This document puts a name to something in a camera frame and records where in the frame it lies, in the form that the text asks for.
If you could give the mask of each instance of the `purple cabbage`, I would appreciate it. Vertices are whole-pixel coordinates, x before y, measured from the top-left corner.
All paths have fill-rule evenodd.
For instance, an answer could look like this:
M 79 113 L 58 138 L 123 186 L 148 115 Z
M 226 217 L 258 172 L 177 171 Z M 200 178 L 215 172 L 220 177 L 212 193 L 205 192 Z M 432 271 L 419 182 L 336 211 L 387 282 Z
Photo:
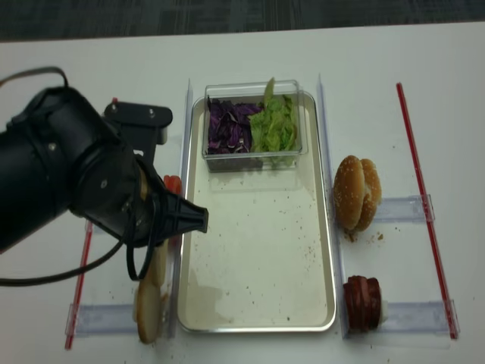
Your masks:
M 208 99 L 207 104 L 211 114 L 208 154 L 248 153 L 252 143 L 248 116 L 259 113 L 262 108 L 217 99 Z

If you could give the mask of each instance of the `clear plastic container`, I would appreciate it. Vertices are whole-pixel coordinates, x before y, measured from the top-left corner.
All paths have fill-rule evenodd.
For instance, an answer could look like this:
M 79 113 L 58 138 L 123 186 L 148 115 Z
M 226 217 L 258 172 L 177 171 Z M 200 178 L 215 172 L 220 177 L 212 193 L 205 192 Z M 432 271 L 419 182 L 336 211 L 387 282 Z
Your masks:
M 205 88 L 204 133 L 202 141 L 202 157 L 207 162 L 210 172 L 223 171 L 255 171 L 263 169 L 294 168 L 299 156 L 305 152 L 305 112 L 302 104 L 302 92 L 294 80 L 276 81 L 274 96 L 283 99 L 288 96 L 293 101 L 296 110 L 296 141 L 293 150 L 279 152 L 248 152 L 233 154 L 208 154 L 208 129 L 210 111 L 208 100 L 231 101 L 237 103 L 259 103 L 263 101 L 264 90 L 268 82 L 239 83 Z

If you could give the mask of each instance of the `aluminum baking tray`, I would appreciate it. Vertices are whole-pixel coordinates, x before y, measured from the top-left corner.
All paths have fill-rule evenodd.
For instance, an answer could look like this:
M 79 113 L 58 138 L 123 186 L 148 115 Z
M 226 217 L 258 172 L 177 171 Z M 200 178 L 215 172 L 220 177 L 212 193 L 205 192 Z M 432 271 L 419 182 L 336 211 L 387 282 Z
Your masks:
M 324 331 L 336 318 L 317 113 L 302 96 L 308 152 L 283 171 L 210 173 L 204 99 L 192 108 L 182 183 L 210 218 L 207 234 L 182 239 L 177 311 L 186 330 Z

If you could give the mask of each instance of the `crumb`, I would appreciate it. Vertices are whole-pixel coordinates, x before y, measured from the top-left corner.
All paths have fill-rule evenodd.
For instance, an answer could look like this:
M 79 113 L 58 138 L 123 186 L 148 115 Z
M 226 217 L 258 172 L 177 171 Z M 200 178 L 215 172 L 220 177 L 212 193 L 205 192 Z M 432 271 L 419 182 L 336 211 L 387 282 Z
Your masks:
M 357 237 L 354 234 L 346 232 L 343 236 L 345 237 L 346 240 L 348 240 L 351 243 L 353 243 L 354 241 L 357 241 Z

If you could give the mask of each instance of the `stacked patties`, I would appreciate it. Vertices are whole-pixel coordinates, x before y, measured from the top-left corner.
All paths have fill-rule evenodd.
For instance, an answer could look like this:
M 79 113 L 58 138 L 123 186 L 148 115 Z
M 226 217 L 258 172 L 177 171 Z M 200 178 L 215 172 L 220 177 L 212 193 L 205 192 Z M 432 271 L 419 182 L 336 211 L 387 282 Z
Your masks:
M 354 275 L 343 285 L 349 329 L 369 331 L 377 328 L 382 319 L 382 300 L 376 278 Z

